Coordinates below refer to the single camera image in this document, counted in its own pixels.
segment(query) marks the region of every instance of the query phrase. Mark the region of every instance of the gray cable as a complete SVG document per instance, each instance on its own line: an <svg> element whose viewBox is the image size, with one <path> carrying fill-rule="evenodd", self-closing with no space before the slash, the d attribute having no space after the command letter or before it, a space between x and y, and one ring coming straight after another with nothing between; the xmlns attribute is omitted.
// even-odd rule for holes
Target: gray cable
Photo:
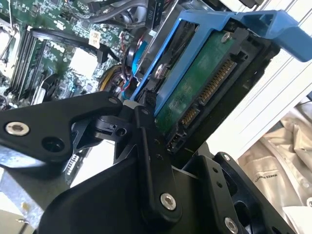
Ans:
<svg viewBox="0 0 312 234"><path fill-rule="evenodd" d="M126 24L126 23L119 22L119 21L114 20L114 19L109 19L109 20L106 20L106 21L104 21L102 23L116 25L116 26L119 26L119 27L122 27L122 28L125 28L125 29L142 28L142 27L145 26L145 21Z"/></svg>
<svg viewBox="0 0 312 234"><path fill-rule="evenodd" d="M145 7L147 8L147 0L131 0L123 5L121 5L120 7L116 7L114 10L105 13L105 14L101 14L99 16L93 16L90 17L90 23L104 23L104 21L109 20L113 17L115 17L116 15L120 14L123 11L128 10L129 8L132 7Z"/></svg>

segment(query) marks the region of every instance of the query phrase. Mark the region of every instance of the red wire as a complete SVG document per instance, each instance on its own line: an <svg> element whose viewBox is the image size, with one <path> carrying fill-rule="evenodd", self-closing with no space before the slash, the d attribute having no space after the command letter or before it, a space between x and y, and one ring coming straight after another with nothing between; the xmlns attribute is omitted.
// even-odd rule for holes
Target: red wire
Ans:
<svg viewBox="0 0 312 234"><path fill-rule="evenodd" d="M122 88L121 88L121 91L122 91L122 92L125 91L127 88L129 88L132 77L133 77L133 76L130 76L128 85L127 85L126 87L122 87Z"/></svg>
<svg viewBox="0 0 312 234"><path fill-rule="evenodd" d="M123 44L123 37L124 37L124 34L121 35L121 50L124 52L125 51L125 45Z"/></svg>

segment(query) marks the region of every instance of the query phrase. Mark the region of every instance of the hole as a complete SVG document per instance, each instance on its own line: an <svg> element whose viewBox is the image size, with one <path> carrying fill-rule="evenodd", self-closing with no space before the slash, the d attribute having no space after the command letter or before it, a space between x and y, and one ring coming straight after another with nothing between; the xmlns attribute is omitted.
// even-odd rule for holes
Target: hole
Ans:
<svg viewBox="0 0 312 234"><path fill-rule="evenodd" d="M224 178L226 181L226 185L229 189L230 195L233 196L238 191L237 185L235 184L233 179L225 171L223 171L223 175L224 175Z"/></svg>
<svg viewBox="0 0 312 234"><path fill-rule="evenodd" d="M183 140L179 140L177 142L177 144L175 145L176 148L180 148L183 145L184 141Z"/></svg>
<svg viewBox="0 0 312 234"><path fill-rule="evenodd" d="M149 114L149 112L148 112L147 110L145 110L145 109L142 109L142 112L143 112L144 114L146 114L146 115Z"/></svg>
<svg viewBox="0 0 312 234"><path fill-rule="evenodd" d="M236 226L233 223L231 223L231 222L229 223L229 227L231 228L231 230L236 228Z"/></svg>
<svg viewBox="0 0 312 234"><path fill-rule="evenodd" d="M219 186L220 188L223 187L222 184L221 184L219 181L217 181L216 184L217 184L217 186Z"/></svg>
<svg viewBox="0 0 312 234"><path fill-rule="evenodd" d="M251 216L247 206L243 202L239 201L234 205L234 208L237 213L238 220L243 227L245 229L251 229Z"/></svg>
<svg viewBox="0 0 312 234"><path fill-rule="evenodd" d="M45 137L42 140L42 146L52 153L61 152L65 148L64 142L55 136Z"/></svg>
<svg viewBox="0 0 312 234"><path fill-rule="evenodd" d="M170 197L165 197L165 201L169 204L169 205L173 205L174 203L173 203L173 201L171 200L171 198Z"/></svg>
<svg viewBox="0 0 312 234"><path fill-rule="evenodd" d="M127 130L124 129L124 128L119 128L119 129L116 131L116 135L117 135L118 137L122 137L122 136L126 135L126 133L127 133Z"/></svg>
<svg viewBox="0 0 312 234"><path fill-rule="evenodd" d="M24 128L23 128L22 126L17 125L17 124L13 125L13 126L12 126L12 129L13 129L14 131L17 131L17 132L21 132L21 131L24 130Z"/></svg>
<svg viewBox="0 0 312 234"><path fill-rule="evenodd" d="M156 158L159 160L163 160L163 157L160 154L156 154Z"/></svg>
<svg viewBox="0 0 312 234"><path fill-rule="evenodd" d="M275 234L282 234L276 227L272 227L272 230Z"/></svg>
<svg viewBox="0 0 312 234"><path fill-rule="evenodd" d="M111 103L113 103L113 104L117 104L118 102L114 99L114 98L112 98L112 97L110 97L109 99L108 99Z"/></svg>

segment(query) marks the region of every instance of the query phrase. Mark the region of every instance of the black mounting arm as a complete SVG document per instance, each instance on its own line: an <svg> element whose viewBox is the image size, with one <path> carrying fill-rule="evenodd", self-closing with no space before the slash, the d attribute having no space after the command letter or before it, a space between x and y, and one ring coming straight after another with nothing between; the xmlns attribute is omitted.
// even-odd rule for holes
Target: black mounting arm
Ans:
<svg viewBox="0 0 312 234"><path fill-rule="evenodd" d="M38 234L294 234L226 153L172 167L153 113L106 92L2 112L1 166L32 176L56 176L74 152L115 141L114 165L57 196Z"/></svg>

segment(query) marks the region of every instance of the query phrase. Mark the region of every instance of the label sticker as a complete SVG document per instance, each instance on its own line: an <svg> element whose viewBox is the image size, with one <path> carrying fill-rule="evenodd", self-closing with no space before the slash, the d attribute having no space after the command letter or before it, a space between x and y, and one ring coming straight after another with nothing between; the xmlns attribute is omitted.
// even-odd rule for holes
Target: label sticker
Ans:
<svg viewBox="0 0 312 234"><path fill-rule="evenodd" d="M95 31L95 30L90 31L89 45L92 45L98 49L100 39L101 39L101 33L100 32Z"/></svg>

